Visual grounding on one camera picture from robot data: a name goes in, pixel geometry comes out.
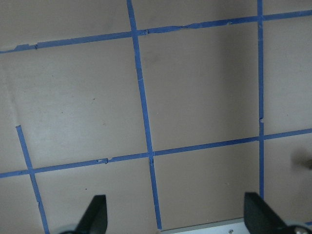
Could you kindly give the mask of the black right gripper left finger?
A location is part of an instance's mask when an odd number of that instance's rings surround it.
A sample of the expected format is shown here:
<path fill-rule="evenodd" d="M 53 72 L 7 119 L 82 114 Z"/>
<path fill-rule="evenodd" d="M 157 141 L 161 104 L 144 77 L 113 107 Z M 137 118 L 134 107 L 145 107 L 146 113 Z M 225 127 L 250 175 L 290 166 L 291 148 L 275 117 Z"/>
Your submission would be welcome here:
<path fill-rule="evenodd" d="M 108 227 L 106 195 L 95 195 L 75 228 L 79 234 L 105 234 Z"/>

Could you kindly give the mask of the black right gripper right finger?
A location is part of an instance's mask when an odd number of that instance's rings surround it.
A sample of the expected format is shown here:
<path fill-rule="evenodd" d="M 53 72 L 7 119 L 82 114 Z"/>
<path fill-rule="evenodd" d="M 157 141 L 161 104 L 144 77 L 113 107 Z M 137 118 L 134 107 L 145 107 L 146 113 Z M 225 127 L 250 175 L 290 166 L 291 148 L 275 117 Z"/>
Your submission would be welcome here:
<path fill-rule="evenodd" d="M 244 224 L 251 234 L 283 234 L 288 228 L 255 192 L 244 194 Z"/>

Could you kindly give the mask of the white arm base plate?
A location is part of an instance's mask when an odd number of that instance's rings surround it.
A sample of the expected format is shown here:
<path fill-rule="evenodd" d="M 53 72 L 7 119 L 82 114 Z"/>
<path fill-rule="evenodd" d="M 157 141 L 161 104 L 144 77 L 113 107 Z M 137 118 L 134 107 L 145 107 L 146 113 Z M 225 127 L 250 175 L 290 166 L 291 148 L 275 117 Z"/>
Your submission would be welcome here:
<path fill-rule="evenodd" d="M 312 222 L 283 220 L 288 228 L 284 234 L 310 234 Z M 161 231 L 162 234 L 250 234 L 244 220 L 230 220 Z"/>

